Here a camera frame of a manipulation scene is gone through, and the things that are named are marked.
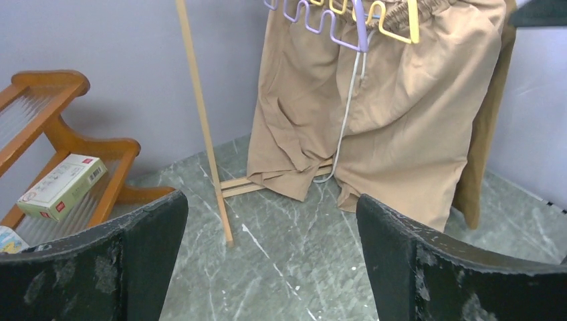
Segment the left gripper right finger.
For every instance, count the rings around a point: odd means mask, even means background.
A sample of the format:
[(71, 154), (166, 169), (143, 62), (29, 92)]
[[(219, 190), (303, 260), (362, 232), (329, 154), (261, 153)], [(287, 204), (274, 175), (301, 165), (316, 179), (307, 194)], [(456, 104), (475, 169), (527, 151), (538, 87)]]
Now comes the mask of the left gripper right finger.
[(356, 219), (380, 320), (565, 320), (566, 265), (484, 250), (369, 195)]

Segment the beige shorts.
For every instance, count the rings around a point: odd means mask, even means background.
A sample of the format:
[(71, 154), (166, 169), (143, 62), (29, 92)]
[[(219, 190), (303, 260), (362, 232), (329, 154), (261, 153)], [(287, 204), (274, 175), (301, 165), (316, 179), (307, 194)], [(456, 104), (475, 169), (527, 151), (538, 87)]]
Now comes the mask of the beige shorts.
[[(473, 121), (501, 49), (505, 1), (419, 1), (420, 42), (369, 32), (358, 54), (270, 11), (247, 159), (250, 181), (303, 201), (334, 161), (339, 208), (362, 194), (444, 230)], [(356, 26), (338, 19), (336, 37)]]

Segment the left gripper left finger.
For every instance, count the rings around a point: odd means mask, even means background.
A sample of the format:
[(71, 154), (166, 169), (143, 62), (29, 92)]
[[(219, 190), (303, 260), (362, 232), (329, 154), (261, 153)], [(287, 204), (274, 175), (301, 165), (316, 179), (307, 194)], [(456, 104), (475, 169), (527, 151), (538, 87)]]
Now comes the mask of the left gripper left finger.
[(74, 235), (1, 256), (2, 320), (158, 320), (185, 232), (176, 190)]

